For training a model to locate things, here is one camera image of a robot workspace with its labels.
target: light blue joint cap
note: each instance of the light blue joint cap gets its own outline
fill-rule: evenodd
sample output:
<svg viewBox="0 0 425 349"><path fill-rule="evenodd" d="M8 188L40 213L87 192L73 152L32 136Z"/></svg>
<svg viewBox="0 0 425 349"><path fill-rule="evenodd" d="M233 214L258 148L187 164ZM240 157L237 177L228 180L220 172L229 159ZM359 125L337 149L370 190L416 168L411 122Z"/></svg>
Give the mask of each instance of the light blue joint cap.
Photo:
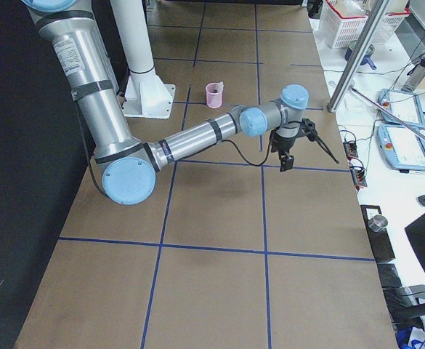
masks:
<svg viewBox="0 0 425 349"><path fill-rule="evenodd" d="M22 0L26 6L41 12L60 12L76 3L76 0Z"/></svg>
<svg viewBox="0 0 425 349"><path fill-rule="evenodd" d="M303 111L309 103L309 92L301 85L287 85L280 98L288 107Z"/></svg>
<svg viewBox="0 0 425 349"><path fill-rule="evenodd" d="M261 136L267 131L267 117L258 108L246 109L240 114L240 126L249 137Z"/></svg>
<svg viewBox="0 0 425 349"><path fill-rule="evenodd" d="M126 157L115 160L102 175L107 195L123 205L144 201L154 190L155 171L143 159Z"/></svg>

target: pink cup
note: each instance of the pink cup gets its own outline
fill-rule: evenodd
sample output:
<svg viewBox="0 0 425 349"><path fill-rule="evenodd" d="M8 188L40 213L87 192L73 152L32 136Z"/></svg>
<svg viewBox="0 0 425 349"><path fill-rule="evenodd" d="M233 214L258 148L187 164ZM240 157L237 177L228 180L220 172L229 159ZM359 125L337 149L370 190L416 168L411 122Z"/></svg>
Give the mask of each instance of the pink cup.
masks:
<svg viewBox="0 0 425 349"><path fill-rule="evenodd" d="M222 93L224 91L223 82L211 82L206 86L206 102L211 108L218 108L222 105Z"/></svg>

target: silver arm segment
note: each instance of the silver arm segment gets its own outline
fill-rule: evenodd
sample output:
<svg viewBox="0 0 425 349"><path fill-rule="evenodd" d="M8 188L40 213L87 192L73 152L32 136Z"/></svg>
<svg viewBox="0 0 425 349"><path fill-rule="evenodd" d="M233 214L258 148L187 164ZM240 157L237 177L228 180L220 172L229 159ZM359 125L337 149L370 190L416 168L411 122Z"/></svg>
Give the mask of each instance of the silver arm segment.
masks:
<svg viewBox="0 0 425 349"><path fill-rule="evenodd" d="M94 42L91 0L68 0L65 11L51 13L31 8L37 1L23 1L30 7L39 34L54 45L73 100L96 143L94 158L102 172L103 187L120 204L145 200L154 189L155 172L164 166L241 131L253 137L277 129L277 149L286 153L298 137L309 94L304 87L288 85L280 98L271 102L240 106L158 142L141 143L130 132Z"/></svg>

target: black tape band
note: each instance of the black tape band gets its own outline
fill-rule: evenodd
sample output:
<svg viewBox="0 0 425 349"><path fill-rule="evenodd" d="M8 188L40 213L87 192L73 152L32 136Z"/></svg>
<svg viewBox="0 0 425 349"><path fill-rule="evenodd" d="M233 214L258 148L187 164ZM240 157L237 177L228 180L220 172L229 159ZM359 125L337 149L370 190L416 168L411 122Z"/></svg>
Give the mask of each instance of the black tape band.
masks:
<svg viewBox="0 0 425 349"><path fill-rule="evenodd" d="M49 16L42 17L38 22L36 22L35 26L38 31L44 28L46 25L51 24L57 20L69 20L71 18L89 18L91 20L94 19L94 15L88 11L64 11L53 13Z"/></svg>
<svg viewBox="0 0 425 349"><path fill-rule="evenodd" d="M236 120L235 120L235 118L233 117L232 114L230 114L230 113L227 113L227 114L233 121L233 126L235 126L235 135L236 135L238 133L238 124L236 123Z"/></svg>
<svg viewBox="0 0 425 349"><path fill-rule="evenodd" d="M222 131L220 129L219 124L217 123L217 121L213 120L213 119L209 119L206 120L208 123L210 123L210 125L212 126L212 129L214 130L215 133L215 139L216 142L221 142L223 140L223 136L222 136Z"/></svg>
<svg viewBox="0 0 425 349"><path fill-rule="evenodd" d="M95 161L96 161L96 164L105 164L106 162L115 161L115 160L124 158L125 156L128 156L130 154L136 153L139 149L142 149L142 148L143 148L143 144L138 143L134 147L125 149L124 151L121 151L120 153L104 156L103 158L97 158L95 159Z"/></svg>
<svg viewBox="0 0 425 349"><path fill-rule="evenodd" d="M73 98L73 101L77 101L77 100L80 100L81 98L85 98L87 95L90 95L91 93L105 91L106 89L112 89L112 88L113 88L113 85L110 80L90 82L88 84L81 85L76 87L75 89L72 89L72 98Z"/></svg>
<svg viewBox="0 0 425 349"><path fill-rule="evenodd" d="M163 150L163 153L165 154L167 158L167 163L171 164L172 162L175 162L174 156L171 154L171 150L169 147L169 144L166 140L159 140L159 144L161 145L161 148Z"/></svg>
<svg viewBox="0 0 425 349"><path fill-rule="evenodd" d="M146 73L149 73L150 71L153 71L154 70L154 65L153 65L153 67L150 69L150 70L148 70L148 71L142 71L141 73L139 73L139 72L137 72L137 71L133 71L132 69L130 69L129 68L129 70L132 72L132 73L135 73L135 74L146 74Z"/></svg>
<svg viewBox="0 0 425 349"><path fill-rule="evenodd" d="M151 151L151 148L149 148L149 145L147 143L145 143L143 146L145 147L145 152L146 152L147 156L151 160L151 164L153 165L154 170L156 172L159 172L161 169L159 169L159 166L157 166L157 162L155 162L154 154Z"/></svg>

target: blue tape line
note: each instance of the blue tape line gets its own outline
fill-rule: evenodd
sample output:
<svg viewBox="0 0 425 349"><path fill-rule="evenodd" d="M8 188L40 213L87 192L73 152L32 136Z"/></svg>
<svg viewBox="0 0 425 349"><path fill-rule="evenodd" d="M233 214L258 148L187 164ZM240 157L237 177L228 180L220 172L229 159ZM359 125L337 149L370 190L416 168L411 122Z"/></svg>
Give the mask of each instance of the blue tape line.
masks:
<svg viewBox="0 0 425 349"><path fill-rule="evenodd" d="M254 26L255 26L255 36L256 36L256 74L257 74L257 104L261 104L261 74L259 72L259 40L258 40L258 31L257 31L257 5L254 4ZM262 136L259 136L259 151L264 149L262 142Z"/></svg>
<svg viewBox="0 0 425 349"><path fill-rule="evenodd" d="M278 165L262 165L263 167L269 167L273 169L279 169ZM293 169L305 170L305 171L324 171L324 172L341 172L341 173L350 173L348 169L321 169L317 167L293 167Z"/></svg>
<svg viewBox="0 0 425 349"><path fill-rule="evenodd" d="M240 164L239 162L213 162L213 161L202 161L202 160L179 160L180 162L190 162L194 164L210 164L210 165L229 165L229 166L250 166L249 164Z"/></svg>
<svg viewBox="0 0 425 349"><path fill-rule="evenodd" d="M205 63L231 63L231 64L264 64L258 62L247 62L241 60L197 60L191 58L164 58L164 57L154 57L154 60L179 60L182 62L205 62Z"/></svg>
<svg viewBox="0 0 425 349"><path fill-rule="evenodd" d="M188 86L188 93L186 95L186 100L190 100L190 93L191 93L191 85ZM182 120L182 128L181 128L182 131L185 129L185 122L186 122L186 114L188 112L188 105L189 105L189 103L187 102L186 105L185 105L185 110L183 111L183 120Z"/></svg>
<svg viewBox="0 0 425 349"><path fill-rule="evenodd" d="M233 253L244 253L244 254L268 254L278 255L286 257L305 257L305 258L322 258L330 260L359 260L373 262L374 259L364 257L346 257L346 256L335 256L330 254L305 254L305 253L293 253L293 252L279 252L279 251L259 251L257 249L232 249L227 247L209 247L209 246L194 246L194 245L179 245L179 244L158 244L155 242L140 242L140 241L124 241L124 240L108 240L102 238L73 238L73 237L59 237L62 241L76 241L76 242L92 242L97 244L121 244L121 245L135 245L135 246L152 246L152 247L166 247L170 249L197 249L204 251L217 251L217 252L233 252Z"/></svg>
<svg viewBox="0 0 425 349"><path fill-rule="evenodd" d="M290 64L290 66L293 67L319 67L322 68L322 66L320 64Z"/></svg>
<svg viewBox="0 0 425 349"><path fill-rule="evenodd" d="M215 31L254 31L254 29L245 29L245 28L213 28L213 27L203 27L203 29L212 29Z"/></svg>
<svg viewBox="0 0 425 349"><path fill-rule="evenodd" d="M194 164L210 164L210 165L228 165L228 166L249 166L251 167L250 164L246 164L246 163L239 163L239 162L226 162L226 161L203 161L203 160L186 160L186 159L182 159L179 160L180 162L190 162L190 163L194 163ZM268 167L268 168L272 168L272 169L279 169L280 166L278 165L262 165L263 167ZM348 169L322 169L322 168L317 168L317 167L293 167L293 169L299 169L299 170L303 170L303 171L322 171L322 172L341 172L341 173L350 173Z"/></svg>
<svg viewBox="0 0 425 349"><path fill-rule="evenodd" d="M161 25L161 24L148 24L147 27L158 27L158 28L187 28L187 29L200 29L201 27L188 26L188 25ZM222 31L255 31L255 29L245 28L213 28L213 27L202 27L202 29L217 29ZM258 31L277 32L277 33L305 33L312 34L311 31L287 31L284 29L257 29Z"/></svg>
<svg viewBox="0 0 425 349"><path fill-rule="evenodd" d="M332 256L330 254L307 254L307 253L291 253L291 252L275 252L275 251L268 251L267 254L270 256L304 257L304 258L319 258L319 259L325 259L325 260L356 260L359 262L375 262L373 258Z"/></svg>
<svg viewBox="0 0 425 349"><path fill-rule="evenodd" d="M82 241L82 242L99 242L103 244L120 244L120 245L137 245L137 246L153 246L158 247L155 242L139 242L139 241L123 241L123 240L107 240L104 238L71 238L67 236L59 237L62 241Z"/></svg>
<svg viewBox="0 0 425 349"><path fill-rule="evenodd" d="M176 174L177 174L177 162L174 165L174 171L173 171L173 173L171 175L169 197L167 198L166 213L165 213L165 215L163 217L161 241L159 243L159 250L158 250L158 253L157 253L157 258L155 260L155 269L154 269L153 282L151 284L151 291L150 291L150 295L149 295L149 302L147 304L145 327L144 327L143 332L142 332L141 349L144 349L145 344L146 344L147 328L149 326L149 319L150 319L150 314L151 314L151 308L153 306L155 283L157 281L157 274L158 274L158 271L159 271L159 265L161 263L163 237L165 236L165 233L166 233L167 218L169 216L169 211L170 211L171 194L172 194L172 191L174 189L174 182L175 182L175 175Z"/></svg>
<svg viewBox="0 0 425 349"><path fill-rule="evenodd" d="M269 280L269 257L267 255L267 252L268 252L267 211L265 207L264 167L261 167L261 189L262 189L262 224L264 228L265 297L266 297L266 303L267 303L267 343L268 343L268 348L272 349L272 321L270 317L270 280Z"/></svg>
<svg viewBox="0 0 425 349"><path fill-rule="evenodd" d="M204 7L203 7L203 17L201 18L201 26L199 27L198 43L196 44L195 60L193 61L193 67L196 66L196 60L198 59L199 42L201 41L201 31L203 30L204 14L206 13L206 5L207 5L207 2L204 3Z"/></svg>
<svg viewBox="0 0 425 349"><path fill-rule="evenodd" d="M199 105L207 105L207 103L205 103L205 102L181 102L181 101L176 101L176 102L174 102L174 104L199 104Z"/></svg>
<svg viewBox="0 0 425 349"><path fill-rule="evenodd" d="M256 62L259 63L259 40L258 40L258 30L257 30L257 5L254 4L254 25L256 26ZM257 64L257 104L261 104L261 76L259 73L259 64Z"/></svg>
<svg viewBox="0 0 425 349"><path fill-rule="evenodd" d="M259 29L259 31L268 31L268 32L276 32L276 33L298 33L298 34L312 34L311 31L286 31L284 29Z"/></svg>
<svg viewBox="0 0 425 349"><path fill-rule="evenodd" d="M202 251L215 251L215 252L234 252L234 253L246 253L246 254L265 254L264 251L255 249L231 249L227 247L209 247L209 246L193 246L193 245L177 245L177 244L164 244L164 247L172 249L194 249Z"/></svg>

